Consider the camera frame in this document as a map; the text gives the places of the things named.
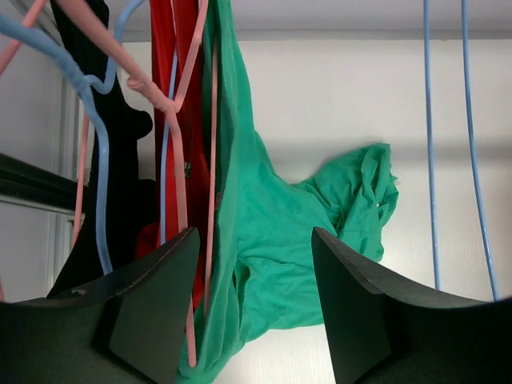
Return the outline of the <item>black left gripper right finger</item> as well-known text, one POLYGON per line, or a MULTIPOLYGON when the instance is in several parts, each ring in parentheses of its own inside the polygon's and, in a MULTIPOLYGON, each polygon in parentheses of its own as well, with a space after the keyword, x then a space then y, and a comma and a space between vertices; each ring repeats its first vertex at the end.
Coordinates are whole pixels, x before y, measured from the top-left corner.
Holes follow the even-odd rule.
POLYGON ((406 278, 316 227, 314 272, 338 383, 484 383, 482 303, 406 278))

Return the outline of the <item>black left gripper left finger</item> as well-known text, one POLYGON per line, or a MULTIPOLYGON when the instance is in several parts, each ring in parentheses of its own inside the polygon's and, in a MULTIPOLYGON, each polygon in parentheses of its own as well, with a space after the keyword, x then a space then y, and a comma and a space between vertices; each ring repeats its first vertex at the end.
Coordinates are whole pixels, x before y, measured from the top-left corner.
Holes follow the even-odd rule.
POLYGON ((174 383, 198 261, 191 227, 153 253, 54 299, 86 306, 59 323, 48 383, 174 383))

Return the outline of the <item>green tank top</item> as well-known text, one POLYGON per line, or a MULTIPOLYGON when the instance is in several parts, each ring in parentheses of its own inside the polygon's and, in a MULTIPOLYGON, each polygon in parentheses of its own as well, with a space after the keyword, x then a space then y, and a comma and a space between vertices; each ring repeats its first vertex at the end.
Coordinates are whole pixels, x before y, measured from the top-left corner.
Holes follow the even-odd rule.
POLYGON ((218 99, 210 303, 195 317, 198 362, 182 362, 179 383, 211 383, 244 345, 268 330, 322 323, 311 252, 315 227, 373 261, 398 203, 391 148, 375 143, 342 154, 296 184, 275 172, 254 128, 250 82, 231 4, 208 5, 202 113, 218 99))

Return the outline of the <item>light blue wire hanger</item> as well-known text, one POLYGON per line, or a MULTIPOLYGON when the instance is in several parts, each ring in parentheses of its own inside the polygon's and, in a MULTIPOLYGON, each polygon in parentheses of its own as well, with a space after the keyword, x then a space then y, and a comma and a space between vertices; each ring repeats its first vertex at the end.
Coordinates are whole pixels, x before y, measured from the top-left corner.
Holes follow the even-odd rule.
POLYGON ((463 78, 465 87, 465 101, 466 101, 466 122, 467 134, 470 151, 470 162, 473 175, 474 193, 476 199, 476 206, 478 210, 478 220, 480 231, 482 235, 482 244, 486 260, 486 267, 490 281, 490 290, 492 299, 497 301, 499 293, 497 288, 496 275, 494 270, 494 260, 490 247, 490 238, 488 225, 486 220, 485 208, 482 198, 482 188, 479 176, 479 162, 478 162, 478 149, 476 138, 474 134, 474 116, 473 116, 473 103, 471 92, 471 78, 470 78, 470 39, 469 39, 469 7, 467 0, 461 0, 461 16, 462 16, 462 58, 463 58, 463 78))

